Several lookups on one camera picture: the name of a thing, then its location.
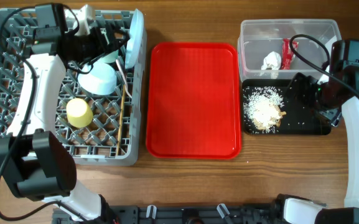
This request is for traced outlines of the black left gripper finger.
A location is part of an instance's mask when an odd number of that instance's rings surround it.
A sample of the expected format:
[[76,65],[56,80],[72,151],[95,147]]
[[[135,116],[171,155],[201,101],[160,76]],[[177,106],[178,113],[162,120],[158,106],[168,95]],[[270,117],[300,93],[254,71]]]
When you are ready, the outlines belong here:
[[121,34],[124,36],[129,36],[129,33],[120,27],[116,27],[114,24],[110,24],[111,29],[113,30],[114,34]]
[[117,50],[119,50],[122,46],[124,46],[129,40],[129,37],[124,39],[116,39],[116,38],[107,38],[106,45],[104,48],[104,56],[107,56]]

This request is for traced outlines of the red snack wrapper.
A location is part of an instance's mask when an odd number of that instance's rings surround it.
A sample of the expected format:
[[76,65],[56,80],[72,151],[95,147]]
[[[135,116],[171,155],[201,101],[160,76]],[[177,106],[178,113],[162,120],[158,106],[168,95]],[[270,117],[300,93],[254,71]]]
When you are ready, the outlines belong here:
[[294,60],[294,52],[290,48],[290,40],[283,39],[282,43],[282,57],[281,57],[281,70],[289,70],[291,63]]

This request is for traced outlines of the white plastic fork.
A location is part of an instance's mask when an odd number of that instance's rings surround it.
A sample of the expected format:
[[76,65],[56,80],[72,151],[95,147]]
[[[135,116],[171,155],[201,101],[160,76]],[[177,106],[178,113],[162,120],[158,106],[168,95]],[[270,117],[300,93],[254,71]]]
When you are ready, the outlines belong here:
[[124,71],[122,69],[122,66],[120,64],[120,61],[118,60],[118,58],[115,60],[119,74],[121,75],[121,78],[123,79],[124,82],[124,90],[126,92],[126,94],[130,97],[130,99],[132,99],[132,94],[130,94],[129,90],[128,90],[128,83],[127,83],[127,79],[126,79],[126,75],[124,74]]

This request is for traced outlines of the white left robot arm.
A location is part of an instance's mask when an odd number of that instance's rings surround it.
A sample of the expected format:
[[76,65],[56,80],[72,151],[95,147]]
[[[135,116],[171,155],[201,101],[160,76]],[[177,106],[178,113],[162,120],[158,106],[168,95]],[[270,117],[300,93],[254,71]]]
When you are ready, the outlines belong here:
[[34,10],[37,27],[16,52],[24,81],[7,136],[0,138],[0,181],[16,198],[56,205],[77,222],[119,223],[105,198],[77,179],[75,161],[55,135],[55,114],[71,63],[93,65],[125,45],[130,35],[110,24],[87,34],[69,29],[64,4],[38,4]]

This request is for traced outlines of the wooden chopstick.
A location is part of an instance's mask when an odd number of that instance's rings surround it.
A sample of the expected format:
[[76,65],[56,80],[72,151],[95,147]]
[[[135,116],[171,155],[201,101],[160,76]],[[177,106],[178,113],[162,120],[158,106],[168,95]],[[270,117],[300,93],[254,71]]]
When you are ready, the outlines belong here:
[[124,117],[124,103],[126,97],[126,85],[123,85],[123,95],[121,97],[121,106],[120,106],[120,114],[119,114],[119,129],[118,129],[118,142],[116,145],[116,154],[115,156],[120,155],[120,147],[121,147],[121,138],[123,132],[123,117]]

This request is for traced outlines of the light blue bowl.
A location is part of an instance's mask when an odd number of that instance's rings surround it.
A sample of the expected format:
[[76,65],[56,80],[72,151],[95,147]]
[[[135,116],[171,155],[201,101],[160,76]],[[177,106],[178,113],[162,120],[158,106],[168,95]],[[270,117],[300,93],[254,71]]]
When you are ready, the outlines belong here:
[[77,77],[80,86],[95,95],[110,95],[117,86],[117,78],[114,68],[103,62],[95,62],[93,68],[84,68],[87,74],[79,74]]

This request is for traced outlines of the light blue round plate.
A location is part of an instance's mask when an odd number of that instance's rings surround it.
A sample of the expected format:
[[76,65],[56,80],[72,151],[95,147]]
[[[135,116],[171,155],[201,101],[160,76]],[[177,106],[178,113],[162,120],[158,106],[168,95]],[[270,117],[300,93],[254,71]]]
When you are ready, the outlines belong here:
[[142,43],[142,34],[144,31],[144,16],[143,13],[136,9],[134,11],[131,25],[129,28],[130,39],[126,46],[125,69],[133,68],[138,60],[139,52]]

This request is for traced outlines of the mint green bowl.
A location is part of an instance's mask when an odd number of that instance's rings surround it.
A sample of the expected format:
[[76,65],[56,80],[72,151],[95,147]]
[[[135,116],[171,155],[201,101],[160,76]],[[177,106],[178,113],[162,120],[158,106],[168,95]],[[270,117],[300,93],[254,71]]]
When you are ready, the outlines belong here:
[[119,56],[119,50],[115,50],[108,55],[101,57],[98,61],[101,63],[113,63]]

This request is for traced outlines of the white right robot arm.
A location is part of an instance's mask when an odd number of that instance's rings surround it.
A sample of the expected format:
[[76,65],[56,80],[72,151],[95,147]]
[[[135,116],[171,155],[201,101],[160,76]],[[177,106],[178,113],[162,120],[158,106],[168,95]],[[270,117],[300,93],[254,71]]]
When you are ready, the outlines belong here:
[[295,48],[293,54],[318,72],[329,77],[325,83],[297,73],[285,95],[329,117],[335,110],[347,130],[348,184],[342,208],[324,208],[310,200],[285,196],[281,202],[281,220],[287,223],[359,223],[359,40],[338,40],[326,50],[327,61],[317,66]]

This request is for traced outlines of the yellow plastic cup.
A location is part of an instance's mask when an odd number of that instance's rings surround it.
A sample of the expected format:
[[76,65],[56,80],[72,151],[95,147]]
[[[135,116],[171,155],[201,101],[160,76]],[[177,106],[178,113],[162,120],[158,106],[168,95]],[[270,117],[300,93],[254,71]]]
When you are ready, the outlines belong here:
[[76,128],[84,128],[93,120],[93,112],[88,103],[81,98],[74,98],[66,106],[68,122]]

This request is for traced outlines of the rice and nut scraps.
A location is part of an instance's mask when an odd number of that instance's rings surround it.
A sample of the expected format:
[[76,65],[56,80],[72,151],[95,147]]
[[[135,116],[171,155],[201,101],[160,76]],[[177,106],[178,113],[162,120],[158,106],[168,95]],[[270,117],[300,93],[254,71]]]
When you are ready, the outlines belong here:
[[282,90],[273,86],[247,86],[243,90],[243,114],[245,120],[256,128],[255,134],[274,134],[286,115],[282,110]]

